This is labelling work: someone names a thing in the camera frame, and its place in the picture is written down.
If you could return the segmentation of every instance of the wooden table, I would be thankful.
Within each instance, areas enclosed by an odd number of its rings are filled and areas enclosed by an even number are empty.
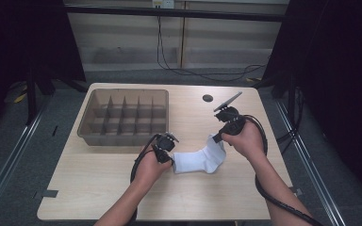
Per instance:
[[[92,84],[81,106],[48,190],[55,198],[43,198],[38,218],[43,220],[98,219],[129,185],[135,149],[140,147],[89,146],[77,135],[93,89],[166,89],[169,92],[169,130],[180,140],[173,152],[195,152],[206,145],[209,134],[223,123],[213,109],[242,91],[231,106],[241,114],[257,117],[269,140],[268,158],[280,176],[291,181],[269,120],[256,89],[231,87]],[[214,100],[207,103],[205,94]],[[138,220],[238,220],[269,219],[267,205],[255,188],[249,162],[224,144],[226,158],[213,174],[165,172],[139,205]]]

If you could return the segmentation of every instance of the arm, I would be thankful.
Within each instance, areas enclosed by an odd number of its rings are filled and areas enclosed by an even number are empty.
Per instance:
[[[255,170],[258,181],[268,194],[310,216],[304,205],[290,191],[267,159],[263,151],[261,135],[253,123],[246,121],[241,133],[236,136],[222,134],[222,139],[232,144],[240,154],[248,159]],[[266,201],[266,204],[274,225],[310,225],[271,202]]]
[[[125,225],[162,172],[171,166],[170,161],[164,164],[158,163],[154,152],[147,153],[140,161],[134,181],[120,199],[101,216],[95,226]]]

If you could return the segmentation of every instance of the wire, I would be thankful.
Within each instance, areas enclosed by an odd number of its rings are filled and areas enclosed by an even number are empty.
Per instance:
[[[267,64],[252,64],[252,65],[245,67],[242,73],[194,73],[192,71],[185,70],[185,69],[172,69],[169,66],[169,64],[167,63],[166,57],[164,56],[163,39],[162,39],[162,34],[161,34],[161,18],[160,17],[157,17],[157,23],[158,23],[158,34],[157,34],[156,62],[158,64],[158,66],[160,66],[160,68],[162,68],[164,70],[169,70],[173,73],[176,73],[179,75],[184,75],[184,76],[189,76],[189,75],[200,76],[202,78],[205,78],[205,79],[208,79],[211,81],[216,81],[216,82],[232,82],[232,81],[239,80],[240,78],[245,76],[246,73],[251,73],[260,68],[267,66]],[[159,53],[161,53],[161,56],[163,58],[164,66],[160,63]],[[217,79],[217,78],[210,77],[213,75],[238,75],[238,77],[231,78],[231,79]]]
[[[299,107],[299,113],[298,113],[299,116],[297,121],[293,123],[293,128],[289,130],[285,135],[279,137],[276,140],[278,144],[281,144],[290,137],[290,142],[288,143],[287,147],[281,152],[281,154],[284,154],[287,151],[290,143],[295,139],[296,135],[298,134],[299,126],[302,121],[302,116],[304,111],[304,96],[299,87],[296,87],[296,89],[298,90],[298,97],[296,98],[296,103]]]
[[[135,160],[134,166],[132,167],[131,170],[131,176],[130,176],[130,183],[132,183],[135,179],[135,175],[137,174],[137,168],[140,165],[140,161],[142,161],[142,158],[149,152],[152,152],[152,150],[150,151],[146,151],[149,147],[149,145],[154,141],[155,138],[159,137],[159,134],[155,134],[154,136],[152,136],[149,141],[146,143],[145,147],[143,147],[142,151],[140,152],[140,154],[138,155],[137,159]],[[138,207],[137,209],[135,209],[134,214],[132,215],[131,219],[128,221],[128,223],[126,225],[132,225],[135,220],[137,219],[137,214],[138,214]]]
[[[264,132],[263,126],[260,124],[260,122],[258,121],[258,119],[256,119],[253,116],[250,115],[244,115],[245,119],[252,122],[257,129],[259,130],[261,136],[262,136],[262,141],[263,141],[263,152],[265,155],[267,155],[268,152],[268,143],[267,143],[267,139],[266,139],[266,134]],[[301,211],[283,203],[278,201],[277,199],[275,199],[273,196],[271,196],[269,193],[266,192],[266,190],[264,190],[263,186],[260,184],[260,182],[257,179],[257,176],[255,177],[255,186],[257,188],[257,191],[260,193],[260,195],[266,199],[267,201],[273,203],[274,205],[290,212],[292,215],[301,218],[302,220],[306,221],[307,223],[313,225],[313,226],[321,226],[322,224],[319,223],[318,221],[316,221],[315,219],[313,219],[311,216],[302,213]]]

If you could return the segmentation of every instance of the gray floor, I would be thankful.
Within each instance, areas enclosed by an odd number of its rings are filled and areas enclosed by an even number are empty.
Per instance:
[[[195,73],[238,73],[242,71],[243,69],[194,70]],[[210,78],[222,80],[213,81],[198,75],[180,75],[164,70],[88,73],[88,82],[82,83],[82,85],[87,87],[88,84],[94,82],[114,82],[250,87],[253,83],[247,82],[245,78],[261,77],[263,72],[262,68],[235,81],[225,80],[237,78],[239,75],[210,75]],[[55,81],[55,85],[57,91],[50,98],[39,126],[0,197],[0,225],[92,225],[94,222],[93,220],[46,222],[38,220],[36,216],[41,201],[33,199],[33,196],[36,191],[47,188],[85,97],[85,93],[77,92],[58,81]],[[287,129],[275,103],[276,101],[284,102],[287,97],[273,100],[270,92],[271,89],[259,90],[273,132],[276,137],[281,137],[287,132]],[[0,169],[23,132],[25,121],[26,100],[19,104],[8,101],[0,120]],[[300,134],[346,225],[362,225],[362,185],[339,160],[332,145],[322,137],[321,129],[307,106],[304,108]],[[280,150],[284,150],[287,143],[280,144]],[[284,158],[294,186],[303,191],[303,195],[299,198],[316,219],[324,225],[332,225],[293,145],[288,147]],[[232,224],[232,222],[192,222],[190,225],[230,225],[230,223]],[[168,225],[168,223],[144,222],[140,225]],[[271,225],[271,223],[267,220],[247,221],[245,225]]]

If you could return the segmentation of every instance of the black curtain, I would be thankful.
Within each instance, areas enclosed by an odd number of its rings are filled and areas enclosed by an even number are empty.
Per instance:
[[[42,90],[51,79],[85,81],[67,13],[32,4],[63,6],[59,0],[0,0],[0,111],[9,86],[25,81],[31,69]]]
[[[362,182],[362,1],[290,0],[287,17],[263,81],[274,85],[274,96],[301,88],[323,133]]]

